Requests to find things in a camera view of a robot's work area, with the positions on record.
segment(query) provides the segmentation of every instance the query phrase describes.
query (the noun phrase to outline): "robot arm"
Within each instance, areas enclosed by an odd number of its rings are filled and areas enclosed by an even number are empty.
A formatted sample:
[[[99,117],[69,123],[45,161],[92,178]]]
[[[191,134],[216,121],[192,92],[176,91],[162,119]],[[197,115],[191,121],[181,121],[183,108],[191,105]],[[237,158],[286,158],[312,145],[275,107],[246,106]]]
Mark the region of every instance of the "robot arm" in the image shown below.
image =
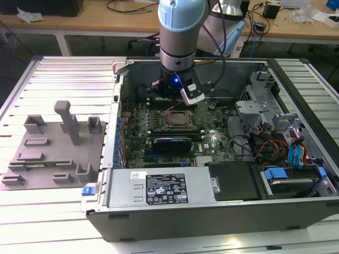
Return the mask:
[[[186,105],[192,105],[213,89],[211,84],[199,83],[193,66],[200,29],[217,3],[218,0],[160,0],[161,72],[152,90],[162,97],[182,97]]]

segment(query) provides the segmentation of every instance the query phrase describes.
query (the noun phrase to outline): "white paper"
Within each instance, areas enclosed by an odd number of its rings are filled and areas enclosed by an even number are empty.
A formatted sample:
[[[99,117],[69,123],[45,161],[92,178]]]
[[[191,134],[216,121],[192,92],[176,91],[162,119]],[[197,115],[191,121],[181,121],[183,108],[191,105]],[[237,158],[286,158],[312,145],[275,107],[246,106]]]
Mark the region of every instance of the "white paper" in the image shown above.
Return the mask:
[[[22,19],[23,21],[27,23],[31,23],[34,21],[42,21],[44,18],[42,17],[41,13],[30,13],[30,12],[25,12],[17,7],[17,17]]]
[[[329,16],[330,14],[328,13],[317,11],[317,12],[314,12],[314,14],[312,15],[312,19],[320,21],[320,22],[324,22],[325,19],[327,19]]]

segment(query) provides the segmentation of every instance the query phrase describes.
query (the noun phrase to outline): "workbench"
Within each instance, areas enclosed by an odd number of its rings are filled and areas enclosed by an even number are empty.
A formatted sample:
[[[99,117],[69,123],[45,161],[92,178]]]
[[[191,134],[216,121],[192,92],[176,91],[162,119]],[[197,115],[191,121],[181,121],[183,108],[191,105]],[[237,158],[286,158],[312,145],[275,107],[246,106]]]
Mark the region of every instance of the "workbench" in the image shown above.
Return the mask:
[[[251,0],[249,9],[262,0]],[[313,0],[314,7],[320,11],[328,11],[327,0]],[[119,10],[133,10],[146,6],[145,3],[135,3],[133,0],[118,2]],[[2,20],[14,33],[53,34],[55,35],[63,56],[71,56],[66,35],[91,35],[113,37],[145,37],[159,31],[157,5],[149,7],[152,12],[140,15],[126,15],[113,12],[106,8],[102,0],[85,0],[84,6],[77,17],[59,17],[44,15],[45,20],[31,24],[21,21],[16,15],[0,15]],[[275,20],[270,20],[271,28],[262,41],[287,43],[338,44],[339,29],[331,29],[324,23],[314,21],[313,24],[293,24],[290,21],[290,10],[281,10]],[[249,21],[238,42],[238,46],[247,40]],[[0,28],[0,33],[8,32]],[[233,57],[237,57],[241,47],[236,48]]]
[[[68,100],[78,121],[99,116],[109,124],[113,61],[114,57],[44,57],[29,64],[0,110],[0,179],[26,131],[27,115],[41,114],[46,122],[59,122],[53,106],[57,100]],[[286,60],[283,66],[305,76],[291,79],[306,102],[317,107],[314,111],[321,111],[323,104],[335,108],[336,100],[329,101],[335,92],[325,80],[308,77],[308,69],[298,60]],[[336,114],[318,117],[330,119],[330,129],[338,127]],[[0,253],[221,253],[232,249],[277,253],[280,247],[279,253],[334,253],[339,249],[338,215],[303,230],[108,243],[80,211],[81,192],[81,188],[0,191]]]

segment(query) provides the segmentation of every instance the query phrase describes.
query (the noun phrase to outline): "black cable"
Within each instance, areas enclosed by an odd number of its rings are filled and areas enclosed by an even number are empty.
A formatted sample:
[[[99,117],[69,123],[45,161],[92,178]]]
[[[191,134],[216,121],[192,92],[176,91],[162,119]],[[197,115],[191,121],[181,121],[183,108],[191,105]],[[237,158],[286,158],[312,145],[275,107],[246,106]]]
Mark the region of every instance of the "black cable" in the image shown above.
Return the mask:
[[[225,69],[226,69],[226,60],[225,60],[225,50],[226,50],[226,43],[227,43],[227,33],[226,33],[226,25],[225,25],[225,17],[224,17],[224,13],[222,11],[222,6],[221,6],[221,3],[220,3],[220,0],[218,1],[218,5],[219,5],[219,9],[220,9],[220,14],[221,14],[221,19],[222,19],[222,30],[223,30],[223,33],[224,33],[224,46],[221,50],[219,44],[217,43],[217,41],[215,40],[215,38],[213,37],[213,35],[208,31],[208,29],[202,25],[202,28],[205,30],[205,32],[207,33],[207,35],[211,38],[211,40],[213,41],[214,45],[216,46],[218,52],[219,52],[219,56],[214,60],[212,61],[211,63],[213,62],[216,62],[217,60],[222,60],[222,70],[221,70],[221,74],[220,76],[218,77],[218,79],[212,84],[212,86],[216,86],[220,81],[221,79],[223,78],[224,74],[225,74]]]
[[[23,42],[7,27],[7,25],[5,25],[4,24],[4,22],[2,22],[1,20],[0,20],[0,23],[1,23],[1,25],[4,27],[4,28],[6,28],[11,34],[12,34],[12,36],[14,36],[16,39],[17,39],[17,41],[21,44],[21,45],[23,45],[23,47],[27,50],[27,52],[31,55],[31,56],[34,56],[34,54],[32,53],[32,51],[31,50],[29,50],[27,47],[26,47],[26,45],[25,44],[23,44]]]
[[[335,71],[339,68],[339,65],[337,65],[333,71],[331,72],[331,74],[329,75],[329,77],[326,79],[327,81],[329,81],[329,79],[333,76],[333,74],[335,73]]]
[[[258,3],[258,4],[255,4],[253,7],[252,7],[252,10],[257,10],[259,9],[260,7],[265,7],[267,5],[267,2],[261,2],[261,3]]]
[[[111,11],[114,11],[114,12],[123,13],[123,14],[143,14],[143,13],[146,13],[146,12],[140,12],[140,11],[143,11],[145,8],[148,8],[148,7],[151,7],[153,5],[158,4],[158,3],[153,3],[153,4],[146,5],[144,7],[141,7],[141,8],[134,9],[134,10],[121,11],[121,10],[115,9],[115,7],[112,8],[112,7],[109,6],[111,3],[114,3],[114,2],[116,3],[116,0],[109,1],[106,4],[107,9],[110,9]]]
[[[210,0],[207,0],[207,4],[208,4],[208,13],[211,12],[211,2]]]
[[[5,55],[6,55],[7,58],[12,58],[12,59],[14,59],[14,60],[16,60],[16,61],[18,61],[18,62],[21,62],[22,64],[25,65],[25,67],[24,67],[24,66],[21,66],[20,64],[17,63],[20,67],[26,68],[26,67],[28,66],[28,63],[26,63],[25,61],[23,61],[23,60],[21,60],[21,59],[19,59],[19,58],[16,58],[16,57],[9,56],[9,55],[7,54],[7,52],[6,52],[5,48],[4,48],[4,46],[3,46],[1,43],[0,43],[0,47],[2,48],[2,50],[3,50],[3,52],[5,53]]]
[[[211,40],[213,41],[214,45],[217,47],[218,51],[219,51],[219,54],[221,55],[221,59],[222,59],[222,70],[221,70],[221,74],[220,76],[218,77],[218,79],[213,83],[213,86],[215,86],[216,84],[218,84],[222,77],[224,76],[225,74],[225,69],[226,69],[226,61],[225,61],[225,57],[224,55],[222,54],[222,51],[221,51],[221,48],[219,47],[217,41],[214,39],[213,35],[210,33],[210,31],[208,31],[208,29],[206,28],[205,25],[202,25],[202,28],[205,30],[205,32],[208,34],[208,36],[211,38]]]
[[[222,49],[222,55],[224,55],[225,54],[225,50],[226,50],[227,35],[226,35],[225,17],[224,17],[224,12],[222,10],[222,6],[221,6],[221,3],[220,3],[220,0],[218,0],[218,6],[219,6],[219,9],[220,9],[221,20],[222,20],[222,31],[224,33],[224,46],[223,46],[223,49]]]

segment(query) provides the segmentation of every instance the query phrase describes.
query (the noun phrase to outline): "blue latch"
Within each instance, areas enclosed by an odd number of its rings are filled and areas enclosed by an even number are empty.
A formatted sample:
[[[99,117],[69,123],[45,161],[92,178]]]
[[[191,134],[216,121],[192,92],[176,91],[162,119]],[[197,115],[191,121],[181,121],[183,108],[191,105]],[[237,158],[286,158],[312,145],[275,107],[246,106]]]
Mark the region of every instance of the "blue latch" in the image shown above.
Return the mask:
[[[81,193],[83,196],[94,196],[95,195],[95,186],[85,186],[83,187],[83,191]]]
[[[288,178],[284,168],[268,168],[264,171],[266,179]]]
[[[319,171],[319,173],[320,173],[320,175],[322,176],[322,177],[325,177],[327,174],[326,174],[326,171],[325,171],[325,169],[323,168],[323,167],[319,167],[318,168],[318,171]]]

